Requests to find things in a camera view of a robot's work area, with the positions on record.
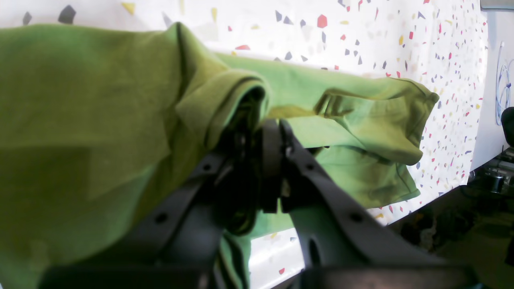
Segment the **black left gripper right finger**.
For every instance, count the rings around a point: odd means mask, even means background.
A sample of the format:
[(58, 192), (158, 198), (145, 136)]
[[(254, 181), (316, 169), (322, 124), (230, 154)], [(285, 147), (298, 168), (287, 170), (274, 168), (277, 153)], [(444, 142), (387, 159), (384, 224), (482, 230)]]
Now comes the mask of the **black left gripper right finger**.
[(292, 289), (479, 289), (468, 265), (426, 254), (382, 227), (304, 149), (286, 120), (259, 131), (259, 208), (290, 214), (305, 269)]

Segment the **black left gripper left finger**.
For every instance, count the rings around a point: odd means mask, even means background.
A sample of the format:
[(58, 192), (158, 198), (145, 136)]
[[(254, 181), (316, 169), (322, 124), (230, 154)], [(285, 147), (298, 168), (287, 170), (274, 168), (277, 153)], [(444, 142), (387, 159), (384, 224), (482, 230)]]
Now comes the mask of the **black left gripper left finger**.
[(219, 144), (123, 238), (72, 265), (48, 269), (40, 289), (235, 289), (217, 257), (224, 232), (252, 198), (238, 197), (250, 168), (249, 133)]

